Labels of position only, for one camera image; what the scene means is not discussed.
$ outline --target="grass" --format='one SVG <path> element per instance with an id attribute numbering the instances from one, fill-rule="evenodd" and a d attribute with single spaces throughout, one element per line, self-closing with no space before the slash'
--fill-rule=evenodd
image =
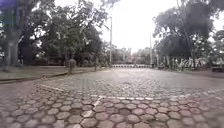
<path id="1" fill-rule="evenodd" d="M 73 72 L 88 72 L 93 71 L 94 68 L 76 68 Z M 9 73 L 3 72 L 0 68 L 0 80 L 5 79 L 20 79 L 20 78 L 33 78 L 33 77 L 44 77 L 58 74 L 67 73 L 68 70 L 65 67 L 60 66 L 40 66 L 40 67 L 20 67 L 11 68 Z"/>

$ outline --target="fence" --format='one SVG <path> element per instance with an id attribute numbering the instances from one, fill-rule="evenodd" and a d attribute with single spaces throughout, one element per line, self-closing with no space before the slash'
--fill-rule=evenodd
<path id="1" fill-rule="evenodd" d="M 112 65 L 113 68 L 151 68 L 151 65 L 134 65 L 134 64 L 115 64 Z"/>

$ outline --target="cobblestone pavement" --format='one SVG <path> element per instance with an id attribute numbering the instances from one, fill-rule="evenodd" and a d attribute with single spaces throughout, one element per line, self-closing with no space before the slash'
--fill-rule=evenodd
<path id="1" fill-rule="evenodd" d="M 111 69 L 0 85 L 0 128 L 224 128 L 224 80 Z"/>

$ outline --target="light pole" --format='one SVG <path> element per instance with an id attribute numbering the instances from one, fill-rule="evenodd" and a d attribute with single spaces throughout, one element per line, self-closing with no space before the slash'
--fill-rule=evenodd
<path id="1" fill-rule="evenodd" d="M 113 7 L 111 12 L 111 23 L 110 23 L 110 66 L 112 66 L 112 41 L 113 41 Z"/>
<path id="2" fill-rule="evenodd" d="M 153 68 L 153 55 L 152 55 L 152 34 L 150 31 L 150 64 Z"/>

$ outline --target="overcast sky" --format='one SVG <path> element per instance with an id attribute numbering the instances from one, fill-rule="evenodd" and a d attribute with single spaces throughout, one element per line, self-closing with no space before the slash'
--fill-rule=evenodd
<path id="1" fill-rule="evenodd" d="M 56 0 L 57 5 L 72 5 L 77 0 Z M 150 46 L 150 33 L 155 24 L 152 18 L 171 7 L 176 6 L 176 0 L 121 0 L 113 10 L 113 44 L 119 48 L 140 48 Z M 216 29 L 222 29 L 224 16 L 215 21 Z M 104 31 L 102 38 L 109 41 L 109 31 Z"/>

